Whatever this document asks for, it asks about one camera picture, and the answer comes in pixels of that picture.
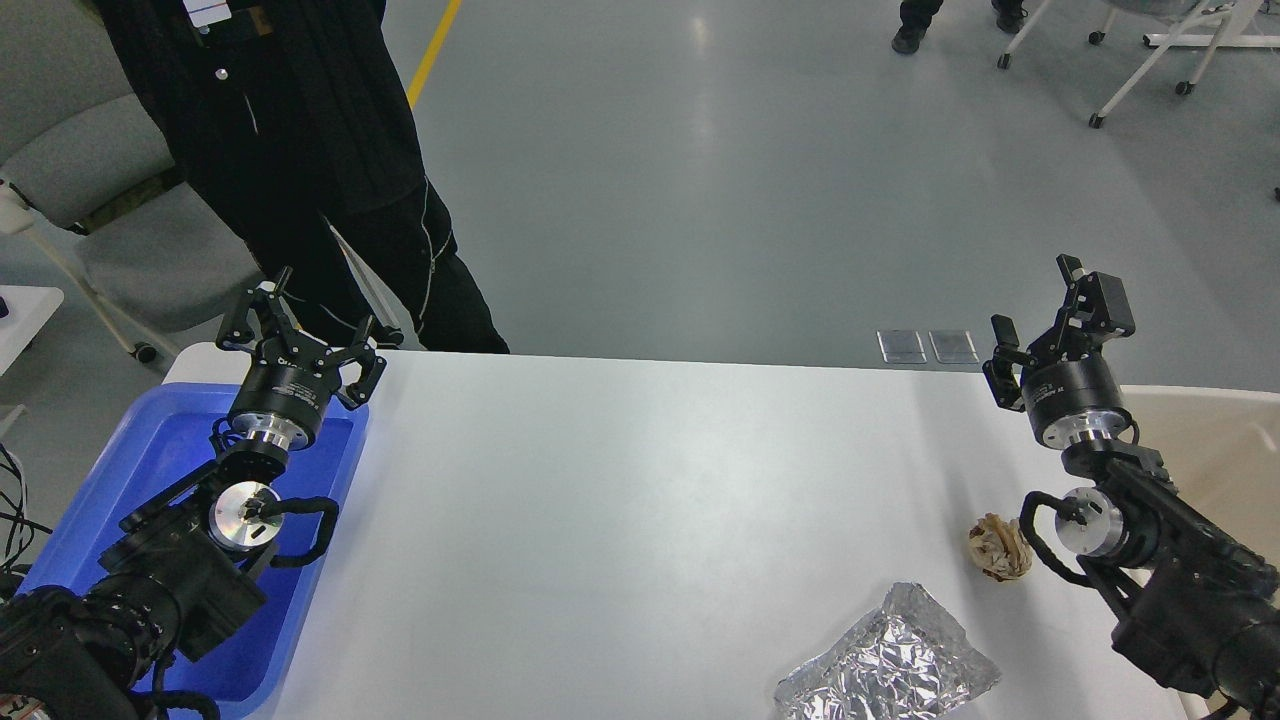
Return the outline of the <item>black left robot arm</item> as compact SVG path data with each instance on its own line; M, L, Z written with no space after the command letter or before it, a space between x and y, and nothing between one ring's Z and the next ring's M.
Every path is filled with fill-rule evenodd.
M362 320L348 346L301 331L285 302L292 269L247 290L223 320L219 348L251 356L212 457L125 515L100 555L104 579L3 606L5 719L165 719L174 708L218 719L207 694L165 688L177 655L197 661L268 602L269 568L306 568L329 548L339 503L274 488L293 452L311 447L333 398L371 397L387 363Z

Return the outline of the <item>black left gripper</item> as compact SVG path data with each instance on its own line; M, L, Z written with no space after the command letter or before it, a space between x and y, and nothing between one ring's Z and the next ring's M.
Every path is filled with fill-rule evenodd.
M230 429L285 451L315 443L333 400L347 410L367 404L387 369L370 342L375 316L362 320L346 347L302 338L283 299L292 274L283 266L273 281L246 290L216 333L218 348L252 354L228 411Z

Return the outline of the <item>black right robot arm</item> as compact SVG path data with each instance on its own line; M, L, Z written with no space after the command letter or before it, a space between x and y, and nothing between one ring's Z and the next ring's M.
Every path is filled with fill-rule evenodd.
M1224 697L1216 717L1277 716L1277 569L1180 498L1161 454L1138 432L1102 348L1137 324L1121 279L1056 259L1065 295L1053 324L1021 345L993 315L983 374L995 402L1028 416L1083 487L1033 491L1019 527L1036 556L1096 591L1117 624L1111 646L1158 685Z

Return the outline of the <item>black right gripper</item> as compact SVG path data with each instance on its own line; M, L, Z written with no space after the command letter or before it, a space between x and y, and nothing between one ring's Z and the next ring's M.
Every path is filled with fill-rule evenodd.
M1066 292L1047 341L1025 352L1014 320L995 314L995 348L982 370L998 407L1028 414L1036 442L1068 448L1085 438L1114 439L1133 427L1102 347L1134 336L1137 322L1120 278L1087 272L1066 254L1056 263ZM1023 368L1021 387L1015 366Z

